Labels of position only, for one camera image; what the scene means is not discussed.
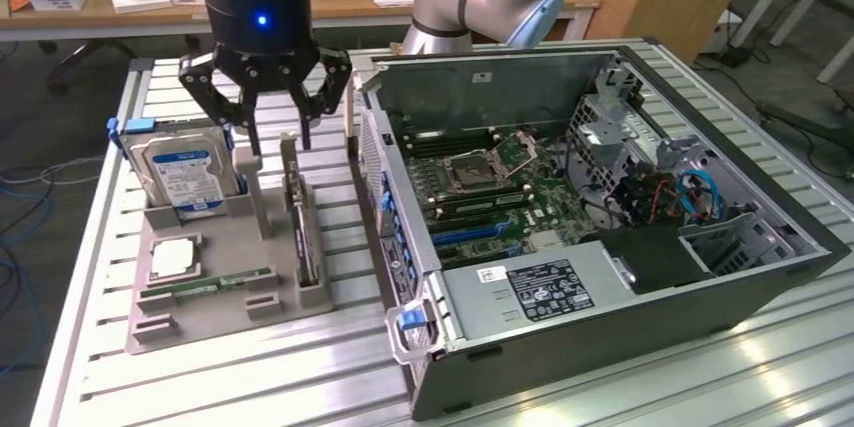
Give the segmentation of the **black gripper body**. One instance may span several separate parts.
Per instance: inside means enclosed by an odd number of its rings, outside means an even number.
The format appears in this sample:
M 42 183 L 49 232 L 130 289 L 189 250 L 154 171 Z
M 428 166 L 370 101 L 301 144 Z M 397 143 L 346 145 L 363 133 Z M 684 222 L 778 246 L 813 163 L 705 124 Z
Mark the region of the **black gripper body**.
M 250 57 L 295 62 L 305 80 L 319 61 L 310 0 L 206 0 L 214 40 Z

